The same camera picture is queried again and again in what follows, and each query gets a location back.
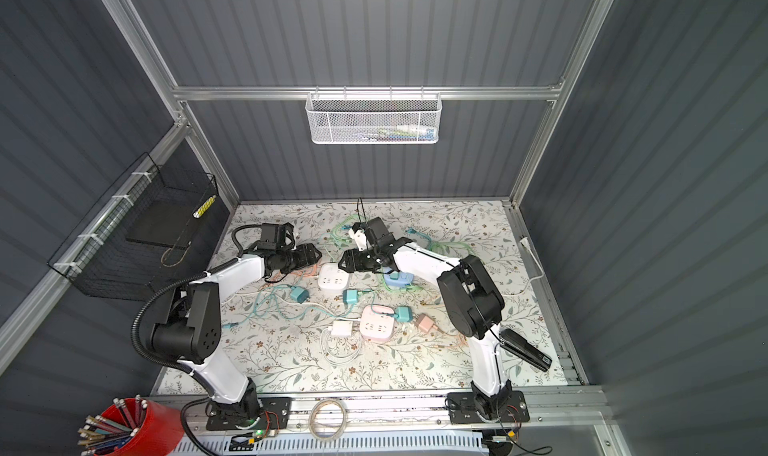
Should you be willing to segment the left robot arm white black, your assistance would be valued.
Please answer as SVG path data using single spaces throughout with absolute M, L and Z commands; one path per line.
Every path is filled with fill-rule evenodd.
M 221 303 L 258 280 L 272 284 L 275 272 L 285 277 L 313 266 L 322 253 L 298 244 L 290 223 L 241 225 L 231 239 L 234 258 L 157 290 L 136 315 L 130 338 L 144 359 L 192 377 L 220 414 L 257 420 L 263 410 L 255 383 L 220 347 Z

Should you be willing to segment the pink power strip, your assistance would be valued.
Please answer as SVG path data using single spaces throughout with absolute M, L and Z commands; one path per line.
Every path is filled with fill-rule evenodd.
M 391 307 L 367 305 L 360 316 L 359 331 L 370 342 L 386 343 L 391 340 L 395 328 L 395 311 Z

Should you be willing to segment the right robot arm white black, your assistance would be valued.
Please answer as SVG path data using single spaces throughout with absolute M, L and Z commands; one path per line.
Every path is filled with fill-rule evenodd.
M 512 391 L 503 369 L 503 354 L 511 346 L 500 325 L 503 297 L 481 260 L 440 255 L 397 238 L 379 218 L 355 223 L 350 237 L 356 247 L 343 253 L 341 270 L 405 272 L 439 289 L 451 324 L 469 344 L 476 411 L 485 421 L 498 420 Z

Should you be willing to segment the pink charger plug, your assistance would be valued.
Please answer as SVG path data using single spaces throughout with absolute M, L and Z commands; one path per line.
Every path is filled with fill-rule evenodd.
M 415 319 L 415 325 L 417 329 L 424 334 L 429 334 L 432 330 L 437 328 L 434 319 L 426 314 L 419 315 Z

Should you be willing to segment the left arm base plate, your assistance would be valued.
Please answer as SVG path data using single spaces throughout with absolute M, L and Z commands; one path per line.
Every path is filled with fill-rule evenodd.
M 254 408 L 246 403 L 210 402 L 205 409 L 208 431 L 282 430 L 287 427 L 293 400 L 289 397 L 260 397 Z

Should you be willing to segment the teal charger plug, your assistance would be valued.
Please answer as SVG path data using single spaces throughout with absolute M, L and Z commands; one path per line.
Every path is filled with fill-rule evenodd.
M 399 323 L 408 323 L 413 319 L 413 313 L 408 306 L 397 306 L 393 312 L 393 318 Z
M 354 306 L 359 301 L 359 291 L 355 289 L 346 289 L 342 293 L 342 299 L 345 305 Z
M 295 303 L 303 304 L 309 298 L 309 291 L 303 287 L 292 286 L 289 292 L 289 297 Z

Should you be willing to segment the blue power strip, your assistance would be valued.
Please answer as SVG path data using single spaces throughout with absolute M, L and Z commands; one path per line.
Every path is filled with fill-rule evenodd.
M 403 289 L 413 284 L 414 275 L 407 272 L 392 271 L 383 275 L 385 285 L 390 289 Z

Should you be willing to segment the white charger plug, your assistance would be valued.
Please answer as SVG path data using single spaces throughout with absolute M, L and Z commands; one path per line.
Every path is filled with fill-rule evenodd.
M 336 320 L 332 323 L 330 334 L 336 338 L 349 338 L 354 330 L 354 322 L 350 320 Z

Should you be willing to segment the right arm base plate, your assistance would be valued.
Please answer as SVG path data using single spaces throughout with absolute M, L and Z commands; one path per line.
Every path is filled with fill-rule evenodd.
M 513 390 L 491 399 L 471 392 L 450 392 L 444 399 L 444 406 L 452 424 L 522 424 L 530 421 L 528 405 L 521 391 Z

